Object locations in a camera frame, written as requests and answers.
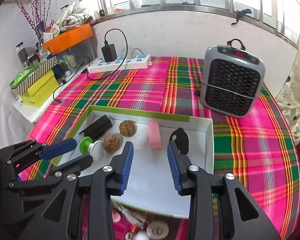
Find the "pink case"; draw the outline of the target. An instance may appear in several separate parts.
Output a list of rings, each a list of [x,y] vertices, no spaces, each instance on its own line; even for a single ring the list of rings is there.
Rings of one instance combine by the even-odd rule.
[[[161,148],[160,128],[156,119],[151,119],[148,122],[148,139],[152,149],[156,150]]]
[[[112,215],[113,223],[118,223],[121,220],[121,214],[117,210],[112,209],[111,215]]]

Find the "white suction hook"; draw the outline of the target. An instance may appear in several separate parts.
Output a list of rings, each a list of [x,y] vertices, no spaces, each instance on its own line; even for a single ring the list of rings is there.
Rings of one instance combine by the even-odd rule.
[[[150,238],[145,231],[139,231],[135,234],[132,232],[126,233],[125,240],[150,240]]]

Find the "grey black fan heater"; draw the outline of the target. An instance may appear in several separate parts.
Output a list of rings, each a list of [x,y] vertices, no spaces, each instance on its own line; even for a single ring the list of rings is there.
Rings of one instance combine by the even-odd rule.
[[[247,52],[241,40],[212,45],[205,52],[200,102],[214,112],[242,118],[258,98],[265,73],[264,62]]]

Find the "white power strip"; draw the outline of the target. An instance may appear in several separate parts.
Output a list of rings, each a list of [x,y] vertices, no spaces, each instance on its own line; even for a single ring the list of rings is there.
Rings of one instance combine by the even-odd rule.
[[[132,59],[118,57],[114,62],[106,63],[105,60],[95,60],[89,67],[88,72],[91,74],[101,72],[113,72],[118,67],[119,70],[147,69],[152,65],[151,55],[137,55]]]

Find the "white round cap container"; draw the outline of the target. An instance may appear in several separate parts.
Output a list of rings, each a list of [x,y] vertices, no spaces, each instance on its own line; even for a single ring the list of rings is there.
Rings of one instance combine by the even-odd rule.
[[[147,226],[146,233],[150,239],[164,239],[169,233],[169,227],[166,222],[155,220]]]

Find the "black bike light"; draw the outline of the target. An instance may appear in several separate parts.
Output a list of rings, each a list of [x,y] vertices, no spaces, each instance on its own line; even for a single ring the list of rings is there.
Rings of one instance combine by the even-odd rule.
[[[103,115],[98,118],[95,122],[90,124],[87,128],[83,129],[79,134],[83,135],[84,137],[90,137],[93,141],[100,138],[106,131],[112,128],[112,123],[110,119]]]

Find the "wrinkled brown walnut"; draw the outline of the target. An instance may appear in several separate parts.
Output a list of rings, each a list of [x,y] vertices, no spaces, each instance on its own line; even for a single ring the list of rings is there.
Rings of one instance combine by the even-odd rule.
[[[131,120],[125,120],[120,123],[119,130],[124,137],[132,137],[136,133],[136,126]]]

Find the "orange lid plastic bin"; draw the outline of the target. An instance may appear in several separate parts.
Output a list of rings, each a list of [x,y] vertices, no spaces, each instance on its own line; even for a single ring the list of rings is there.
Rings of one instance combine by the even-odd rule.
[[[95,59],[95,52],[91,38],[93,31],[90,24],[66,31],[43,44],[43,49],[48,50],[57,59],[74,61],[79,64],[85,56],[90,60]]]

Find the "purple flower branches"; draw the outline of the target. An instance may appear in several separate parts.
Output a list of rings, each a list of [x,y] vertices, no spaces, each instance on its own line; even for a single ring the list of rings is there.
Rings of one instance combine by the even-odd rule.
[[[28,12],[22,0],[14,0],[23,13],[27,23],[35,32],[38,40],[43,38],[52,0],[25,0],[30,3],[31,12]]]

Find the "green white spool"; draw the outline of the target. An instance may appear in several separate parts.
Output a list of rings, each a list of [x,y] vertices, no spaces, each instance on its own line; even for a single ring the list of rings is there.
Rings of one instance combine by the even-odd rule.
[[[79,150],[82,154],[90,154],[94,161],[98,161],[104,153],[104,146],[102,141],[93,142],[91,137],[84,137],[79,144]]]

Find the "striped green lid box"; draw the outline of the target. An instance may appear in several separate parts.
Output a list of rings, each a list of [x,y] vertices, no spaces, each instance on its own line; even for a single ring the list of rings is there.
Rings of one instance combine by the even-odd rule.
[[[28,88],[30,88],[37,80],[39,80],[57,64],[58,59],[54,56],[46,61],[40,62],[36,66],[31,66],[19,72],[10,83],[12,95],[15,98],[19,95],[23,95]]]

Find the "yellow cardboard box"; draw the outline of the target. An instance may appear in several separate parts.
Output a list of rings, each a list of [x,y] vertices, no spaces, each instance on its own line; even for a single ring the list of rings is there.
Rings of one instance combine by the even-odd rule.
[[[49,70],[29,87],[20,98],[25,105],[39,108],[53,94],[58,86],[59,84],[53,70]]]

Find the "plaid tablecloth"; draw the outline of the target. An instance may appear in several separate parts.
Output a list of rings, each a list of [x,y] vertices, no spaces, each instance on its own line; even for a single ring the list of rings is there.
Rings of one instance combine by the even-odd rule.
[[[65,139],[89,105],[210,118],[214,171],[236,175],[287,239],[300,213],[300,164],[289,126],[266,87],[244,118],[204,108],[195,94],[203,65],[200,59],[154,57],[147,69],[121,71],[106,80],[81,74],[45,111],[29,138],[47,144]]]

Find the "dark glass jar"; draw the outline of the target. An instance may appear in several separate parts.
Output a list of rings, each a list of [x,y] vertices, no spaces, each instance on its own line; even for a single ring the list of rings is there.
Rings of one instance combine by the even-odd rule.
[[[24,43],[20,42],[19,44],[16,45],[15,47],[18,58],[22,64],[23,67],[27,66],[27,59],[28,59],[28,54],[26,52],[26,49],[24,47]]]

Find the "black power adapter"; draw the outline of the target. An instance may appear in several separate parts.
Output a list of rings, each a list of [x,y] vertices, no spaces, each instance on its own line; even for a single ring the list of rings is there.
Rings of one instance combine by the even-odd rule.
[[[101,51],[103,54],[103,59],[106,63],[114,62],[117,59],[117,53],[113,43],[109,44],[107,41],[105,41]]]

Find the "green white cardboard box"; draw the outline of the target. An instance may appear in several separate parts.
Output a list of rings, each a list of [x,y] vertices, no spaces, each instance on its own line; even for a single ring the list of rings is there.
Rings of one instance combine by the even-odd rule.
[[[83,129],[106,115],[112,128],[108,133],[119,134],[119,124],[132,120],[136,125],[136,134],[130,138],[120,135],[121,145],[130,141],[134,145],[134,157],[126,191],[113,200],[144,211],[187,218],[190,209],[190,197],[181,197],[174,183],[167,158],[167,145],[170,135],[179,127],[189,136],[189,157],[191,163],[213,173],[214,143],[213,120],[186,115],[173,115],[159,112],[141,111],[124,108],[90,105],[69,129],[66,138],[81,142]],[[156,119],[159,123],[161,148],[152,149],[148,139],[148,122]]]

